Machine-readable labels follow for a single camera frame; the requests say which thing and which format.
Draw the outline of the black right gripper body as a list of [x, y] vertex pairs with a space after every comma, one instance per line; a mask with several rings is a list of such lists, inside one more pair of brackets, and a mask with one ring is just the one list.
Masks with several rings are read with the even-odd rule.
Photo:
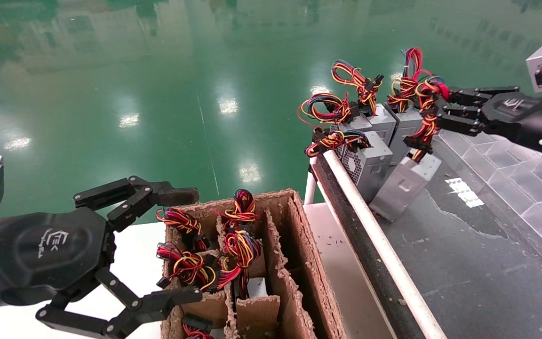
[[498, 94], [481, 109], [483, 131], [499, 136], [542, 136], [542, 98], [521, 92]]

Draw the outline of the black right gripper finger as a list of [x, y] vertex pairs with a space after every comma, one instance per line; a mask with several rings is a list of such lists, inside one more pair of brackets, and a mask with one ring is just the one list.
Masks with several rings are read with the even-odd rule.
[[519, 86], [477, 88], [450, 87], [446, 101], [456, 105], [480, 107], [495, 95], [514, 93], [519, 90]]
[[482, 132], [480, 108], [475, 106], [439, 106], [436, 125], [440, 129], [475, 137]]

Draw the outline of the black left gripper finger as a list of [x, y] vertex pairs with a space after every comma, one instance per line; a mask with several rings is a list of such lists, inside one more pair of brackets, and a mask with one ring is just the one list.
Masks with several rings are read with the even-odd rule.
[[107, 231], [123, 231], [151, 208], [195, 204], [195, 187], [173, 187], [169, 182], [148, 182], [131, 176], [74, 195], [76, 208], [97, 211], [118, 203], [107, 215]]
[[[106, 320], [66, 310], [69, 303], [99, 286], [103, 286], [125, 306], [116, 317]], [[58, 331], [95, 339], [126, 339], [144, 324], [166, 320], [174, 307], [200, 302], [202, 298], [202, 292], [197, 287], [155, 291], [139, 298], [109, 268], [103, 267], [58, 292], [51, 303], [37, 311], [36, 319]]]

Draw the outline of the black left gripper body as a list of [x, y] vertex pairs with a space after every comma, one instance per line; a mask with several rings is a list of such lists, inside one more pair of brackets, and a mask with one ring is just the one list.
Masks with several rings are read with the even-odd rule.
[[88, 208], [0, 219], [0, 306], [28, 306], [58, 292], [77, 301], [113, 262], [114, 235]]

